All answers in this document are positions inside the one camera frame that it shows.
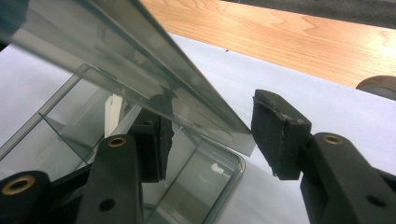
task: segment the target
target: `wooden board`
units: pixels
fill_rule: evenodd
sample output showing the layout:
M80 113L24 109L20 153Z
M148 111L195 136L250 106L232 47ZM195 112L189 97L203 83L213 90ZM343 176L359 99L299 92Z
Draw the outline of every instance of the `wooden board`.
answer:
M142 2L169 33L348 87L396 76L396 30L219 0Z

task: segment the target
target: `brass ring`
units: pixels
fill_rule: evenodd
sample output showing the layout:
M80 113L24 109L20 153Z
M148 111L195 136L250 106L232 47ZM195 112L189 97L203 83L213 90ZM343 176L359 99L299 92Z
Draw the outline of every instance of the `brass ring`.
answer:
M2 189L2 193L4 195L14 195L21 193L35 183L35 178L31 175L23 175L16 179L9 181Z
M323 140L332 145L342 145L344 143L344 141L341 138L332 134L325 135L323 137Z
M110 147L120 147L120 146L125 145L125 143L126 143L125 138L117 137L117 138L113 138L110 141L108 141L107 145Z

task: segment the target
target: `wood grain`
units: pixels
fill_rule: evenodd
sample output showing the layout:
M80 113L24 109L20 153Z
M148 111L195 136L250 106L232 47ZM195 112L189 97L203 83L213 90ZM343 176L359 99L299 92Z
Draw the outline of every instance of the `wood grain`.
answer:
M355 88L396 76L396 31L219 0L142 0L164 29Z

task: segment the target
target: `white surface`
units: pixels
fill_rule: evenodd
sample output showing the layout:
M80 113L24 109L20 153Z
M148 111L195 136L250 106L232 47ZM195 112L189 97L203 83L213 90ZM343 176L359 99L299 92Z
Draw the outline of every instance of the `white surface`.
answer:
M280 94L313 122L312 133L338 133L374 166L396 175L396 102L271 63L172 35L248 125L256 89ZM15 48L0 54L0 143L4 143L62 85L68 74ZM308 223L298 181L279 181L260 151L218 223Z

